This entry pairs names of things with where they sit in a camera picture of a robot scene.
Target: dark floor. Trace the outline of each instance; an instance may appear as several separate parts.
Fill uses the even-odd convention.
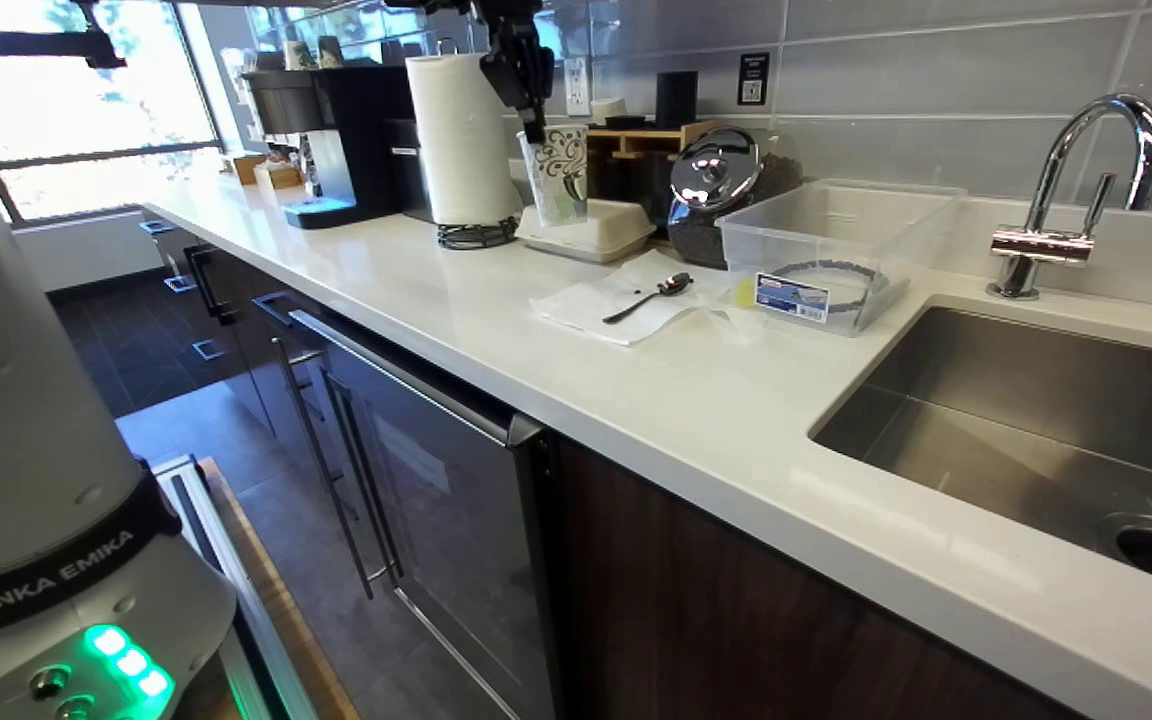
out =
[[[194,352],[203,307],[174,296],[164,273],[47,296],[111,418],[215,384],[221,374]]]
[[[221,466],[368,720],[499,715],[390,588],[375,585],[375,599],[364,599],[330,494],[245,418],[230,384],[122,418],[122,432],[148,466],[174,457],[214,457]]]

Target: wall outlet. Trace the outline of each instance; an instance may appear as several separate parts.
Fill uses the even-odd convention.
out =
[[[774,53],[741,53],[738,103],[769,103]]]
[[[585,58],[565,61],[565,95],[569,95],[569,118],[589,118],[589,61]]]

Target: white robot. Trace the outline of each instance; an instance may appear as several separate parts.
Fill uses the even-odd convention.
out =
[[[232,625],[0,221],[0,720],[168,715]]]

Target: stainless steel sink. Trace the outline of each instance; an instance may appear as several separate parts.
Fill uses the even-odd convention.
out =
[[[811,438],[1152,574],[1149,350],[932,307]]]

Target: container lid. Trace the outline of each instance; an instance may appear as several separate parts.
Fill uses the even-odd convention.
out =
[[[760,174],[764,151],[748,133],[713,130],[671,165],[670,184],[688,213],[724,213],[753,193]]]

